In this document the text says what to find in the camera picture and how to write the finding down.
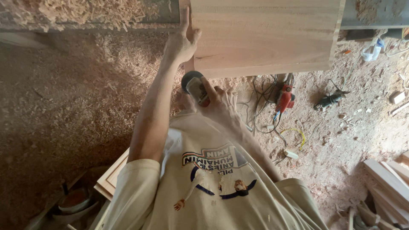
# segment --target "person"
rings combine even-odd
[[[187,8],[139,111],[103,229],[327,229],[308,188],[282,180],[246,129],[235,93],[202,77],[210,104],[185,94],[185,110],[169,120],[177,68],[202,33],[189,41],[188,26]]]

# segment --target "yellow wire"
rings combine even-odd
[[[298,131],[298,132],[301,133],[301,135],[303,136],[303,142],[301,143],[301,146],[300,146],[300,150],[302,150],[302,149],[303,149],[303,145],[304,145],[305,142],[306,142],[306,137],[304,136],[303,131],[301,131],[301,130],[299,130],[299,129],[286,129],[286,130],[283,130],[280,134],[283,134],[285,131],[289,131],[289,130]]]

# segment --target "sleeve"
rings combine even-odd
[[[327,230],[310,190],[299,179],[290,178],[274,183],[297,214],[312,228]]]
[[[153,209],[160,165],[151,159],[127,163],[118,175],[117,187],[104,230],[140,229]]]

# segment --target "sawdust-covered floor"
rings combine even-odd
[[[127,148],[133,122],[160,63],[166,34],[51,34],[54,49],[35,50],[0,43],[0,228],[20,229],[55,197],[62,179],[70,181],[83,170],[112,164]],[[313,110],[324,94],[341,84],[357,57],[360,43],[338,45],[331,70],[296,74],[296,104],[283,115],[279,130],[304,132],[307,143],[299,159],[278,164],[286,178],[306,182],[319,210],[332,229],[345,227],[336,209],[346,209],[366,197],[370,181],[363,160],[392,160],[409,148],[409,110],[395,117],[387,98],[402,90],[398,73],[405,59],[381,55],[377,61],[359,61],[340,106],[325,113]],[[176,76],[172,98],[183,71]],[[212,80],[235,89],[247,101],[252,77]],[[245,118],[245,108],[239,106]],[[258,117],[259,128],[272,123],[274,105]],[[347,114],[354,126],[347,131],[338,114]],[[276,134],[256,133],[275,160],[283,141]],[[296,151],[301,135],[283,134]]]

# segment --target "white t-shirt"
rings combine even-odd
[[[121,170],[103,229],[327,229],[300,180],[273,183],[221,130],[199,113],[173,117],[161,163]]]

